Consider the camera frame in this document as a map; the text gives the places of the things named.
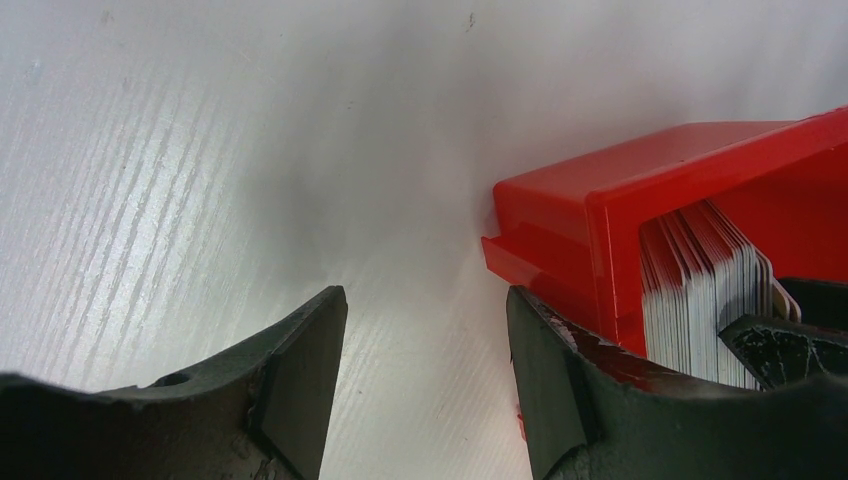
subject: red plastic box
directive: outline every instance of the red plastic box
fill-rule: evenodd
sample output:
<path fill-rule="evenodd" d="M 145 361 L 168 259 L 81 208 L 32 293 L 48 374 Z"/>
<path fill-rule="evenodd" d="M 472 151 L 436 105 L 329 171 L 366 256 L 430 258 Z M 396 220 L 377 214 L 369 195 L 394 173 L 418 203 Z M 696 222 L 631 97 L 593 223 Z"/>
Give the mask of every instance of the red plastic box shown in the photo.
<path fill-rule="evenodd" d="M 490 270 L 645 354 L 639 226 L 709 198 L 778 277 L 848 282 L 848 108 L 799 122 L 681 125 L 494 188 Z"/>

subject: white wood grain surface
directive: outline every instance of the white wood grain surface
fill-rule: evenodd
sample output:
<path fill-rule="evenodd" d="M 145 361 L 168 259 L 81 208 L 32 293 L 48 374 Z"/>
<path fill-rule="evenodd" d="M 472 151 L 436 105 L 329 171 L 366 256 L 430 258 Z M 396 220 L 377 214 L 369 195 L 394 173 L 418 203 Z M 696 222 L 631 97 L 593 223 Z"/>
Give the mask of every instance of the white wood grain surface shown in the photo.
<path fill-rule="evenodd" d="M 848 103 L 848 3 L 0 0 L 0 368 L 146 384 L 344 285 L 322 478 L 529 478 L 512 174 Z"/>

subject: hole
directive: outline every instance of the hole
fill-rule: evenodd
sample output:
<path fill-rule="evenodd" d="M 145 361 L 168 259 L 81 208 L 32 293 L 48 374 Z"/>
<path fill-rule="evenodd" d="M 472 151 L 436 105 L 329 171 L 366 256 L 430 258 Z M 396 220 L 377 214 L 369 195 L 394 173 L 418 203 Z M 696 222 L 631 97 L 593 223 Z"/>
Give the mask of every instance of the hole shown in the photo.
<path fill-rule="evenodd" d="M 191 380 L 191 376 L 186 373 L 172 373 L 170 375 L 165 375 L 164 377 L 156 380 L 156 383 L 151 385 L 151 387 L 172 387 L 174 385 L 179 385 L 181 383 L 185 383 Z"/>

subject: black plastic part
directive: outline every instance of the black plastic part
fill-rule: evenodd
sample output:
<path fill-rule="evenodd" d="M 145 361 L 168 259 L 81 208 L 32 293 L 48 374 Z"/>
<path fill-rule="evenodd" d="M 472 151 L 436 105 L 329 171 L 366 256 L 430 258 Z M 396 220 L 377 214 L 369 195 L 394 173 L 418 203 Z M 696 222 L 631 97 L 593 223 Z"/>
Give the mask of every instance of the black plastic part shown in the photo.
<path fill-rule="evenodd" d="M 780 284 L 801 307 L 802 323 L 848 330 L 848 285 L 805 278 L 782 278 Z"/>
<path fill-rule="evenodd" d="M 822 373 L 848 375 L 848 334 L 838 330 L 744 316 L 719 337 L 765 388 Z"/>
<path fill-rule="evenodd" d="M 0 375 L 0 478 L 318 478 L 347 304 L 284 320 L 148 388 L 85 394 Z"/>
<path fill-rule="evenodd" d="M 848 381 L 842 377 L 741 390 L 635 356 L 565 320 L 522 287 L 510 289 L 507 315 L 536 479 L 848 478 Z M 537 360 L 520 361 L 527 352 L 537 352 Z M 570 389 L 552 394 L 532 386 L 531 379 L 562 376 Z M 555 401 L 539 398 L 545 395 Z M 566 410 L 578 412 L 580 421 L 565 421 Z M 596 438 L 581 442 L 587 431 Z"/>

